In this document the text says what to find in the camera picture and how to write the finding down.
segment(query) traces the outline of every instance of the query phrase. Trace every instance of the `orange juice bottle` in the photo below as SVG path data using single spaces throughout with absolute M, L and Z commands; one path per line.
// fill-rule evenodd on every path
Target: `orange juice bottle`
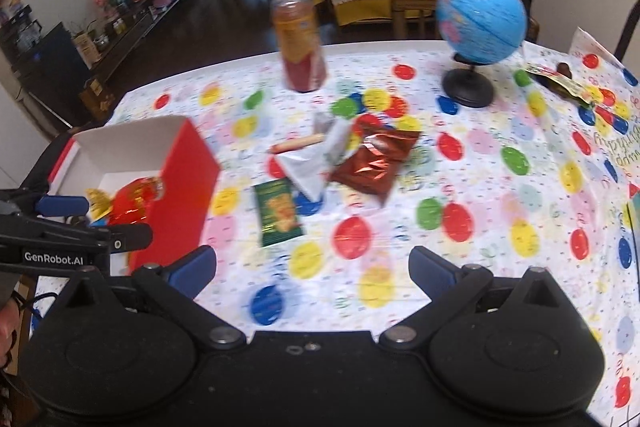
M 287 87 L 298 92 L 322 87 L 326 67 L 311 0 L 273 0 L 271 15 Z

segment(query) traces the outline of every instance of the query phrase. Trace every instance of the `polka dot tablecloth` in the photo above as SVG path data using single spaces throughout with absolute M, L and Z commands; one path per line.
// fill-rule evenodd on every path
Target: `polka dot tablecloth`
M 624 212 L 640 176 L 604 143 L 624 140 L 628 156 L 640 137 L 640 105 L 622 72 L 591 68 L 590 89 L 602 97 L 603 111 L 578 110 L 514 76 L 523 63 L 518 52 L 482 68 L 494 81 L 495 102 L 471 109 L 441 90 L 442 74 L 455 67 L 444 42 L 343 44 L 325 53 L 329 77 L 317 92 L 285 90 L 279 57 L 271 54 L 167 78 L 118 106 L 111 124 L 189 116 L 223 168 L 202 233 L 202 243 L 216 250 L 218 273 L 196 301 L 248 335 L 378 335 L 429 302 L 408 275 L 415 245 L 498 276 L 544 266 L 606 356 L 591 412 L 616 426 L 640 412 L 638 279 Z M 574 78 L 587 68 L 573 65 L 577 55 L 538 46 L 526 55 L 554 68 L 570 61 Z M 330 184 L 320 203 L 296 192 L 304 235 L 261 248 L 252 186 L 283 177 L 266 150 L 310 134 L 316 110 L 353 122 L 351 151 L 363 122 L 422 135 L 383 208 L 339 184 Z M 625 134 L 612 126 L 616 118 L 628 123 Z M 38 291 L 56 285 L 44 280 Z

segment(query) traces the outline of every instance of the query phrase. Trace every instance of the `human hand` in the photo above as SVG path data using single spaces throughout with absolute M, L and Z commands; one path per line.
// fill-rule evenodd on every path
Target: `human hand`
M 9 350 L 14 345 L 15 330 L 20 325 L 20 312 L 18 304 L 9 299 L 4 308 L 0 310 L 0 367 L 4 368 L 10 362 Z

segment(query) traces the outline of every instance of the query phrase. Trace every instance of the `red box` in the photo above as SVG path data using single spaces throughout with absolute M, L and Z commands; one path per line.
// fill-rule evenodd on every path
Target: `red box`
M 146 218 L 153 242 L 145 250 L 130 252 L 128 260 L 112 255 L 114 275 L 145 263 L 166 266 L 198 247 L 220 173 L 206 143 L 183 116 L 81 132 L 56 167 L 49 192 L 67 196 L 86 196 L 88 188 L 101 188 L 113 197 L 137 178 L 161 177 L 164 195 L 150 204 Z

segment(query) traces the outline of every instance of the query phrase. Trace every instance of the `globe stand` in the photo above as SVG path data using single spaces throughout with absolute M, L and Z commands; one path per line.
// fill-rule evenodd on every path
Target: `globe stand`
M 466 60 L 457 53 L 456 62 L 471 66 L 468 70 L 449 70 L 442 77 L 442 89 L 451 100 L 466 107 L 487 107 L 494 101 L 494 86 L 487 77 L 476 71 L 477 66 L 486 66 L 478 62 Z

